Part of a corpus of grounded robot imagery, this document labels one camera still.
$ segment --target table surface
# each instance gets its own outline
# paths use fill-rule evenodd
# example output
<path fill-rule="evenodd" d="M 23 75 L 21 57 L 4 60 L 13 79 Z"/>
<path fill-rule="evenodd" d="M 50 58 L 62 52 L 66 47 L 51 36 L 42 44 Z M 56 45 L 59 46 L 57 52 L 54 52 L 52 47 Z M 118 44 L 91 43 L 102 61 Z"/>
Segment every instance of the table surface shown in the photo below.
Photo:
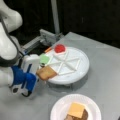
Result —
<path fill-rule="evenodd" d="M 59 43 L 86 53 L 90 60 L 88 79 L 79 93 L 93 99 L 102 113 L 102 120 L 120 116 L 120 49 L 89 38 L 68 33 Z M 49 120 L 55 102 L 64 94 L 51 92 L 40 81 L 30 98 L 13 95 L 9 88 L 0 88 L 0 120 Z"/>

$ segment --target green block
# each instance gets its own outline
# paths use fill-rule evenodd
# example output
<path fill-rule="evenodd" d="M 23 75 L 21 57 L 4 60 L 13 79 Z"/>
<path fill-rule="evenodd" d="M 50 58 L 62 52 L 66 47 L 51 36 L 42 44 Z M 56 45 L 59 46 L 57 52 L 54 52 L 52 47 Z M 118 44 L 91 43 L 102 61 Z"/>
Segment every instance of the green block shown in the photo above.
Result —
<path fill-rule="evenodd" d="M 49 62 L 50 58 L 46 56 L 45 54 L 40 55 L 40 63 L 47 64 Z"/>

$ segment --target yellow block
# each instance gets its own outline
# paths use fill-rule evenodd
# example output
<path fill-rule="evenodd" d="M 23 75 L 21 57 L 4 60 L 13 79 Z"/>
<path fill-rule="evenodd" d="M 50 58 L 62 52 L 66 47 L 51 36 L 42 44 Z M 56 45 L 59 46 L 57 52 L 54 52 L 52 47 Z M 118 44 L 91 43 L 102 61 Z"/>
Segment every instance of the yellow block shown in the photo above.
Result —
<path fill-rule="evenodd" d="M 85 106 L 79 103 L 72 103 L 68 111 L 68 115 L 73 117 L 82 118 Z"/>

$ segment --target metal part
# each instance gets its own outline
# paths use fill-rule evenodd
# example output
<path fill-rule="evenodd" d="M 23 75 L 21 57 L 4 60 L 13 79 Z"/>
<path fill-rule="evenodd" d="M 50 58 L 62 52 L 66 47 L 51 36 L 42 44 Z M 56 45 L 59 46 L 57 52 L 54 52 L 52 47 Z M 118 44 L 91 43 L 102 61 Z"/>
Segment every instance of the metal part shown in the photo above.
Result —
<path fill-rule="evenodd" d="M 59 27 L 59 18 L 58 18 L 58 10 L 57 10 L 56 0 L 51 0 L 51 5 L 52 5 L 52 12 L 53 12 L 55 33 L 59 34 L 60 33 L 60 27 Z"/>
<path fill-rule="evenodd" d="M 40 36 L 37 36 L 24 46 L 22 46 L 22 52 L 24 54 L 28 54 L 30 51 L 32 51 L 34 48 L 38 47 L 40 44 L 43 44 L 45 46 L 52 46 L 54 43 L 56 43 L 58 40 L 60 40 L 63 37 L 63 34 L 53 34 L 51 32 L 48 32 L 46 30 L 41 29 L 40 30 Z"/>
<path fill-rule="evenodd" d="M 41 34 L 41 39 L 44 39 L 42 43 L 44 45 L 47 44 L 48 46 L 53 45 L 54 43 L 56 43 L 58 40 L 60 40 L 63 37 L 62 33 L 53 34 L 43 29 L 40 30 L 40 34 Z"/>
<path fill-rule="evenodd" d="M 22 46 L 22 52 L 25 54 L 28 54 L 30 51 L 32 51 L 34 48 L 40 45 L 40 36 L 34 38 L 24 46 Z"/>

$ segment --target round plate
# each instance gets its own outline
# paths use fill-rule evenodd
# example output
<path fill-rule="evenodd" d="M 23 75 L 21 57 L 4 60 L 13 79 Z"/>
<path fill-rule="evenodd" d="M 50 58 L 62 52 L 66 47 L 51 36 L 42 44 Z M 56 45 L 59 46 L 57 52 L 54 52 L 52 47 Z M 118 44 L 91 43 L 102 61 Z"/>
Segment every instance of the round plate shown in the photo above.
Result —
<path fill-rule="evenodd" d="M 67 95 L 58 100 L 51 111 L 50 120 L 64 120 L 73 102 L 85 105 L 85 109 L 88 112 L 88 120 L 101 120 L 101 112 L 96 103 L 80 94 Z"/>
<path fill-rule="evenodd" d="M 81 80 L 88 73 L 89 59 L 83 51 L 77 48 L 66 47 L 66 52 L 61 54 L 56 54 L 54 50 L 51 50 L 46 55 L 50 57 L 48 65 L 56 72 L 59 71 L 57 76 L 48 80 L 50 83 L 58 85 L 72 84 Z"/>

